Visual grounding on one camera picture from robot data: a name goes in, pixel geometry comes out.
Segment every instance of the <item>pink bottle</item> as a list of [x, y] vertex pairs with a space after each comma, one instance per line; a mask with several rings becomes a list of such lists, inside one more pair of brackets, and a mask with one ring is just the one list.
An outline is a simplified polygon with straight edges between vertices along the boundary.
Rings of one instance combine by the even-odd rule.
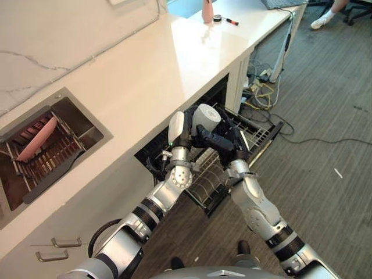
[[213, 20], [212, 0], [203, 0], [202, 18], [204, 23], [211, 23]]

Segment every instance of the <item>silver handle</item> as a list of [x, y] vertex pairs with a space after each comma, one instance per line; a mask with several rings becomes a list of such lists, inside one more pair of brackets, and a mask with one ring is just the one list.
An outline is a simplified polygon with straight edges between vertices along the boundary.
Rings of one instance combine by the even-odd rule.
[[72, 244], [58, 244], [57, 240], [53, 237], [52, 243], [55, 248], [71, 248], [71, 247], [80, 247], [81, 246], [81, 240], [80, 237], [76, 239], [77, 243]]
[[50, 257], [50, 258], [48, 258], [48, 259], [44, 259], [44, 258], [41, 256], [40, 252], [36, 252], [35, 254], [36, 254], [36, 257], [37, 257], [37, 259], [39, 260], [39, 262], [46, 263], [46, 262], [54, 262], [54, 261], [56, 261], [56, 260], [67, 260], [67, 259], [69, 258], [69, 254], [68, 254], [67, 250], [64, 250], [63, 253], [64, 253], [65, 255], [62, 256], [62, 257]]

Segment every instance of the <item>white countertop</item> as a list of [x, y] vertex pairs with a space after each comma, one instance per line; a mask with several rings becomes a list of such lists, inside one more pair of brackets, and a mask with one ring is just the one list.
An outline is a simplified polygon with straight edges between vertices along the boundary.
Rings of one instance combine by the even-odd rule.
[[195, 102], [248, 51], [241, 37], [164, 15], [2, 116], [0, 129], [67, 87], [113, 139], [0, 231], [0, 259], [115, 160], [135, 154], [171, 114]]
[[[291, 12], [298, 9], [299, 6], [284, 8]], [[243, 37], [248, 41], [247, 47], [257, 45], [291, 15], [281, 10], [267, 10], [260, 0], [218, 0], [213, 3], [213, 12], [215, 15], [235, 20], [239, 25], [235, 26], [222, 19], [221, 22], [209, 23], [210, 29]], [[202, 23], [202, 11], [189, 19]]]

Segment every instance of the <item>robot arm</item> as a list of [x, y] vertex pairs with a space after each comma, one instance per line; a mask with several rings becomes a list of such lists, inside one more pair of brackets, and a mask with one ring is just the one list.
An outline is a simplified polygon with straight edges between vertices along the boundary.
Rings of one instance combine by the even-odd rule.
[[225, 168], [227, 186], [232, 189], [231, 197], [240, 207], [248, 227], [265, 241], [287, 275], [306, 279], [339, 278], [310, 245], [299, 238], [280, 216], [276, 206], [265, 197], [257, 175], [249, 170], [246, 162], [248, 146], [243, 135], [223, 110], [219, 113], [228, 131], [226, 136], [209, 133], [199, 125], [197, 142], [199, 146], [204, 144], [218, 151]]
[[58, 279], [130, 278], [140, 263], [141, 244], [175, 204], [180, 194], [192, 183], [192, 165], [188, 161], [191, 147], [192, 114], [177, 112], [169, 124], [172, 146], [168, 172], [146, 198], [117, 225], [115, 231], [96, 245], [92, 258]]

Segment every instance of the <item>person's foot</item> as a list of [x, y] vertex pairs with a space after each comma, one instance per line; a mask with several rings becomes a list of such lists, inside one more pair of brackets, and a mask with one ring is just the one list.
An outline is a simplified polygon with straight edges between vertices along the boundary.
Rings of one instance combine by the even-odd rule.
[[328, 16], [322, 16], [320, 18], [318, 18], [317, 20], [315, 20], [311, 25], [310, 27], [313, 29], [313, 30], [317, 30], [319, 29], [320, 27], [326, 25], [330, 20], [332, 19], [332, 17], [328, 17]]
[[245, 240], [240, 240], [238, 243], [238, 255], [249, 255], [251, 254], [251, 248], [248, 242]]
[[185, 267], [184, 263], [179, 257], [172, 258], [172, 260], [170, 261], [170, 266], [172, 270], [183, 269]]

